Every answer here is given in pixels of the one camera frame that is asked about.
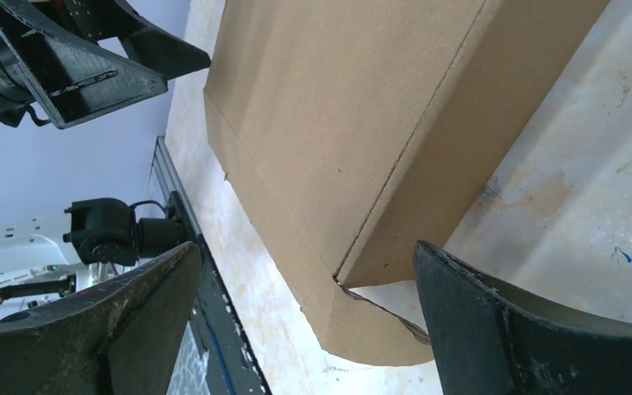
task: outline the cable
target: cable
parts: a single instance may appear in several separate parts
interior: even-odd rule
[[[136,202],[134,204],[129,205],[129,208],[134,210],[137,207],[144,206],[146,204],[153,204],[155,206],[158,206],[164,212],[164,214],[168,214],[168,210],[166,209],[166,207],[164,207],[164,205],[157,202],[156,200],[142,200],[141,202]]]

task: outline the brown cardboard box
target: brown cardboard box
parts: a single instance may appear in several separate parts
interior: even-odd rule
[[[211,146],[323,348],[431,359],[346,289],[444,244],[608,0],[229,0]]]

